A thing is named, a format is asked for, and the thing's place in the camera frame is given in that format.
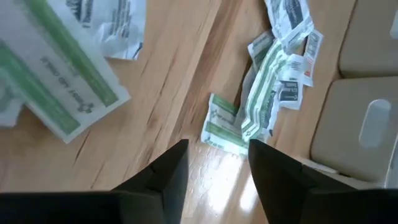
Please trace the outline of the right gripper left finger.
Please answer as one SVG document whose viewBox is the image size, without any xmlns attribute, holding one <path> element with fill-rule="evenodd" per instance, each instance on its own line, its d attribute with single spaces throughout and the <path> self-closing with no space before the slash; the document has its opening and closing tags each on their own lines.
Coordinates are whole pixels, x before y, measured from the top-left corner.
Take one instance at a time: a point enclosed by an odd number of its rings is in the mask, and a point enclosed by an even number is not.
<svg viewBox="0 0 398 224">
<path fill-rule="evenodd" d="M 112 191 L 123 224 L 180 224 L 188 182 L 188 143 L 182 139 Z"/>
</svg>

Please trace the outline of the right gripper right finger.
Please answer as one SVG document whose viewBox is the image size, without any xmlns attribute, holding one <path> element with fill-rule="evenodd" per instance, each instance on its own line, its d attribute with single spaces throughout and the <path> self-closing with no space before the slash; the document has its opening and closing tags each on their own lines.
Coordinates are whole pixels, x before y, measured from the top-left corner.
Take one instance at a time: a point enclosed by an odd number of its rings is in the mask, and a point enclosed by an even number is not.
<svg viewBox="0 0 398 224">
<path fill-rule="evenodd" d="M 269 224 L 322 224 L 316 208 L 306 206 L 310 192 L 353 190 L 259 140 L 249 141 L 248 160 Z"/>
</svg>

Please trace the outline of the green striped gauze packet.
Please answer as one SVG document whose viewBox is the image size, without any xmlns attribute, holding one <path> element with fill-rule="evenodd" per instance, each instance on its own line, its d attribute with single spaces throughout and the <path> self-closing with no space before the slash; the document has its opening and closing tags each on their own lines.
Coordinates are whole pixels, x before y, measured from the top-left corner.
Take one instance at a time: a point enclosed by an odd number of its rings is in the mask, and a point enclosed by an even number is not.
<svg viewBox="0 0 398 224">
<path fill-rule="evenodd" d="M 0 127 L 13 128 L 23 105 L 18 88 L 11 82 L 8 73 L 0 69 Z"/>
<path fill-rule="evenodd" d="M 256 137 L 263 125 L 264 103 L 270 98 L 277 73 L 287 63 L 287 54 L 281 41 L 275 40 L 261 63 L 245 106 L 245 119 L 241 125 L 244 142 Z"/>
<path fill-rule="evenodd" d="M 64 142 L 130 99 L 64 0 L 0 0 L 0 77 Z"/>
<path fill-rule="evenodd" d="M 247 156 L 249 145 L 243 141 L 241 130 L 234 126 L 237 112 L 233 104 L 212 93 L 201 131 L 201 142 L 225 152 Z"/>
</svg>

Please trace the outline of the white packet red label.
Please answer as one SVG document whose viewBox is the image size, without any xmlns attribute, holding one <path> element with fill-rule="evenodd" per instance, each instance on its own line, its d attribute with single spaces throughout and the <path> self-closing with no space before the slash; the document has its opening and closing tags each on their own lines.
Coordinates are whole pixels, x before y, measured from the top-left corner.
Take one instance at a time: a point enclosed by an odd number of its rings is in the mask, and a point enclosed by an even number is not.
<svg viewBox="0 0 398 224">
<path fill-rule="evenodd" d="M 307 43 L 304 51 L 304 59 L 306 60 L 306 70 L 304 72 L 303 84 L 306 86 L 313 86 L 313 73 L 315 63 L 323 42 L 323 34 L 314 29 L 307 38 Z"/>
</svg>

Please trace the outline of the grey plastic bin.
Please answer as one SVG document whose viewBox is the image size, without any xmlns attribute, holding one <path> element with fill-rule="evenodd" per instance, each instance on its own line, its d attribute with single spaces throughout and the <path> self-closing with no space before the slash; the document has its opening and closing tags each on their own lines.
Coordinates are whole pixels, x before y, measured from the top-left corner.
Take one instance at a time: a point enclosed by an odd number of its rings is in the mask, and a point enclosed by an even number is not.
<svg viewBox="0 0 398 224">
<path fill-rule="evenodd" d="M 398 0 L 356 0 L 339 68 L 344 78 L 398 76 Z"/>
<path fill-rule="evenodd" d="M 398 77 L 333 82 L 312 159 L 384 188 L 398 188 Z"/>
</svg>

